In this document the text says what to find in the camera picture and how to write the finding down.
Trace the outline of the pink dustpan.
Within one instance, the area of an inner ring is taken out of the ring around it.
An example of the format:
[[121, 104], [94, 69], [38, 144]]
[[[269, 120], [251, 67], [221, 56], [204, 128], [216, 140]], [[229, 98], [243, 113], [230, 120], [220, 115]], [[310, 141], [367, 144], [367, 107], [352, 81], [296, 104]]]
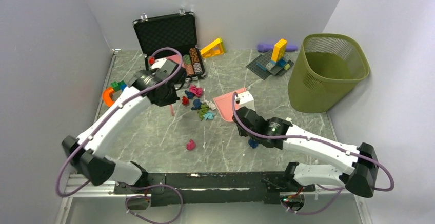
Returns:
[[230, 91], [226, 94], [217, 96], [213, 98], [213, 102], [217, 107], [217, 110], [221, 116], [221, 118], [226, 122], [233, 122], [232, 117], [232, 94], [236, 92], [237, 94], [243, 93], [247, 91], [245, 87], [240, 89]]

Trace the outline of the pink hand brush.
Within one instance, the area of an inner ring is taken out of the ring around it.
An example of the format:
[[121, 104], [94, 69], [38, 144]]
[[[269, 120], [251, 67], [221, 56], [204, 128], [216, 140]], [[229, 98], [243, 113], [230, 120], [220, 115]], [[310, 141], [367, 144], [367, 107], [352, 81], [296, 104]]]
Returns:
[[175, 116], [173, 105], [169, 105], [171, 116]]

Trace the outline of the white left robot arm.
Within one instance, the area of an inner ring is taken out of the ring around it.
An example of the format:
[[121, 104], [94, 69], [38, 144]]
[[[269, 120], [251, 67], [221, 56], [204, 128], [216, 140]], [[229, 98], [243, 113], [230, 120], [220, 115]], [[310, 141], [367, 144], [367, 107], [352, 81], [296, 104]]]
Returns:
[[182, 66], [170, 59], [157, 62], [151, 70], [140, 70], [128, 82], [119, 98], [87, 130], [78, 137], [62, 141], [69, 162], [93, 185], [108, 180], [120, 181], [134, 193], [147, 187], [147, 172], [134, 162], [107, 156], [121, 131], [150, 106], [167, 106], [179, 100], [175, 85]]

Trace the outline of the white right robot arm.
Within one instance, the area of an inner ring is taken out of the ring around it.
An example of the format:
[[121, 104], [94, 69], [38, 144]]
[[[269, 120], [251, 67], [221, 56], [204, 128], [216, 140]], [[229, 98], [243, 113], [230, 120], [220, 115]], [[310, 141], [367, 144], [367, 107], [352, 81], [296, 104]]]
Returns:
[[250, 137], [267, 148], [305, 153], [323, 162], [308, 165], [289, 163], [283, 185], [289, 191], [309, 185], [331, 185], [365, 198], [374, 195], [379, 166], [372, 145], [347, 145], [310, 133], [288, 119], [264, 119], [252, 109], [233, 112], [239, 135]]

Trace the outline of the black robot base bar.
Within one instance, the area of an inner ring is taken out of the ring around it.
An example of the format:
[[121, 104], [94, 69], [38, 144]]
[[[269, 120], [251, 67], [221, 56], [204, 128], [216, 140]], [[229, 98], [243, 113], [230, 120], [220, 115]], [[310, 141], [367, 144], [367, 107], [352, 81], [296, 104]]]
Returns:
[[279, 204], [281, 194], [297, 192], [301, 188], [283, 171], [150, 173], [148, 185], [156, 185], [147, 191], [153, 207], [180, 202]]

